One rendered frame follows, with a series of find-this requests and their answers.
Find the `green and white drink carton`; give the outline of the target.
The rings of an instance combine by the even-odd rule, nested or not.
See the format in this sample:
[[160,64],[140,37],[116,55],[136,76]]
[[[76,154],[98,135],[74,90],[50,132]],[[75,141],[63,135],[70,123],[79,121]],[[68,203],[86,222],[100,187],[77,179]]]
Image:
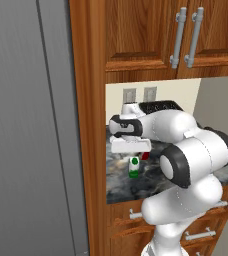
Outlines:
[[137,156],[133,156],[129,158],[129,168],[128,173],[130,178],[137,178],[139,173],[139,158]]

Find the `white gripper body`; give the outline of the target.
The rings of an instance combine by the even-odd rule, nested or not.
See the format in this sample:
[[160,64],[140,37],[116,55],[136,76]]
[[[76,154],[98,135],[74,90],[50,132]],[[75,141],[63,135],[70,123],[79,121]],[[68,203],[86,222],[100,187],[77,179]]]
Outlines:
[[140,153],[150,152],[151,142],[149,139],[136,139],[134,141],[127,141],[123,138],[110,138],[112,153]]

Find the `tall wooden cupboard side panel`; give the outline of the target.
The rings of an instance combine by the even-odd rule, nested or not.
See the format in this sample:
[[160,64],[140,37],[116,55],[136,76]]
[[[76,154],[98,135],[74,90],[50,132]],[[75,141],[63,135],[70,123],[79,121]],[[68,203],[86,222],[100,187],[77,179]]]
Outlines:
[[105,0],[69,0],[90,256],[107,256]]

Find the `grey wall socket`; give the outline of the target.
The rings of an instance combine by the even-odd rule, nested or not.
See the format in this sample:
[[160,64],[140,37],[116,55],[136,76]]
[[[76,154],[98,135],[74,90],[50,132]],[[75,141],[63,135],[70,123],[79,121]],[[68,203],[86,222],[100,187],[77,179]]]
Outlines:
[[136,101],[136,89],[124,89],[123,90],[123,102],[124,103],[133,103]]
[[153,102],[156,100],[156,87],[145,87],[144,88],[144,102]]

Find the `wooden drawer front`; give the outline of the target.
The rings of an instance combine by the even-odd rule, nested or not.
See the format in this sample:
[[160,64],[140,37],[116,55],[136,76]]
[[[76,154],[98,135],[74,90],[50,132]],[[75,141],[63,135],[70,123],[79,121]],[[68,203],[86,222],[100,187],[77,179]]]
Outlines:
[[204,219],[207,218],[228,218],[228,185],[223,187],[223,196],[222,201],[227,202],[226,206],[220,206],[210,209],[204,216]]
[[141,226],[149,227],[149,224],[140,217],[130,218],[130,210],[134,213],[141,211],[142,199],[120,202],[107,205],[107,232],[110,236]]
[[213,237],[186,241],[185,232],[184,232],[182,235],[181,244],[184,246],[188,246],[188,245],[197,244],[200,242],[215,240],[221,233],[225,223],[226,223],[226,218],[219,218],[219,217],[207,218],[207,219],[204,219],[203,217],[198,218],[185,230],[185,232],[189,231],[190,234],[197,234],[197,233],[205,232],[206,231],[205,228],[210,227],[211,230],[216,231],[216,235]]

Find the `wooden cupboard door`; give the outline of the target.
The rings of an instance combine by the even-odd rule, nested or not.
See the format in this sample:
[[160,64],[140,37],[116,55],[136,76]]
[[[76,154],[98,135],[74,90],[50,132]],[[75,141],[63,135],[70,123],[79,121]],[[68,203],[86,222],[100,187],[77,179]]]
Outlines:
[[106,0],[106,71],[167,68],[181,0]]
[[189,54],[192,14],[199,7],[204,8],[204,15],[191,68],[228,66],[228,0],[188,0],[182,57]]

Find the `grey fridge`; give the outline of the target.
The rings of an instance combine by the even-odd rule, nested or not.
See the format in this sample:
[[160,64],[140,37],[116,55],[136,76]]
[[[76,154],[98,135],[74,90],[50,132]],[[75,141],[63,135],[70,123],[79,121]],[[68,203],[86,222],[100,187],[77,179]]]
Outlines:
[[68,0],[0,0],[0,256],[89,256]]

